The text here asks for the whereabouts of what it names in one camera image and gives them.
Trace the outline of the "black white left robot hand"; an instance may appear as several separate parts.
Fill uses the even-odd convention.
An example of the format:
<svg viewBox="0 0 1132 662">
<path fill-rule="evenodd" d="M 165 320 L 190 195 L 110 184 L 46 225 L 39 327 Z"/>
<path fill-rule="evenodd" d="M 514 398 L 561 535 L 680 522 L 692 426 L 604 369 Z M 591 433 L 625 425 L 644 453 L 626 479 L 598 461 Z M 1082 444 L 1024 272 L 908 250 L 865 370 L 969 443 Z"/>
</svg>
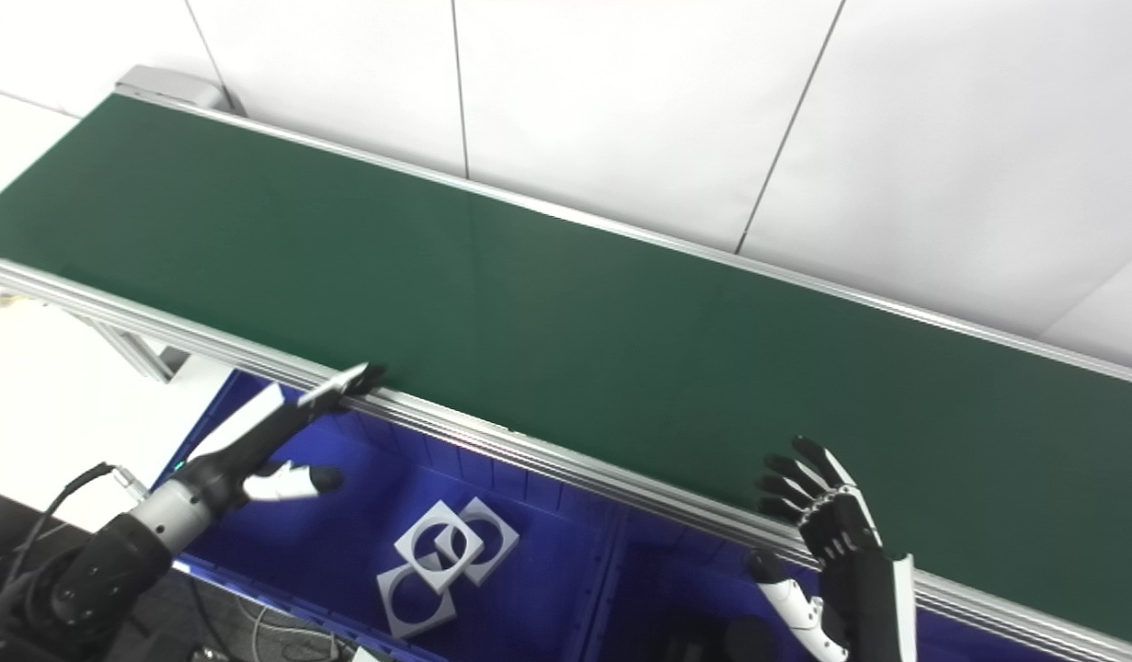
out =
<svg viewBox="0 0 1132 662">
<path fill-rule="evenodd" d="M 256 409 L 254 415 L 239 414 L 239 424 L 231 419 L 215 429 L 223 435 L 217 450 L 196 453 L 183 468 L 172 474 L 172 481 L 186 485 L 214 517 L 247 501 L 245 481 L 271 461 L 275 452 L 295 433 L 314 423 L 318 416 L 338 410 L 346 397 L 360 397 L 381 384 L 385 366 L 362 363 L 334 373 L 312 390 L 288 401 L 277 384 L 267 387 L 272 404 Z"/>
</svg>

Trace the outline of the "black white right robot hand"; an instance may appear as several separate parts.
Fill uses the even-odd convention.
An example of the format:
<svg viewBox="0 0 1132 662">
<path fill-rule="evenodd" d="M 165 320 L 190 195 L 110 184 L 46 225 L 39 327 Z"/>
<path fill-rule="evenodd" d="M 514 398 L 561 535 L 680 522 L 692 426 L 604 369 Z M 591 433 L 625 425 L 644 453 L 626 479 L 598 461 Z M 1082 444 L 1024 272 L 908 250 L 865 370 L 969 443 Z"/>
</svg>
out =
<svg viewBox="0 0 1132 662">
<path fill-rule="evenodd" d="M 751 578 L 784 627 L 817 661 L 916 661 L 914 556 L 886 551 L 867 499 L 833 452 L 805 436 L 796 457 L 767 455 L 758 514 L 798 531 L 818 564 L 818 595 L 755 545 Z"/>
</svg>

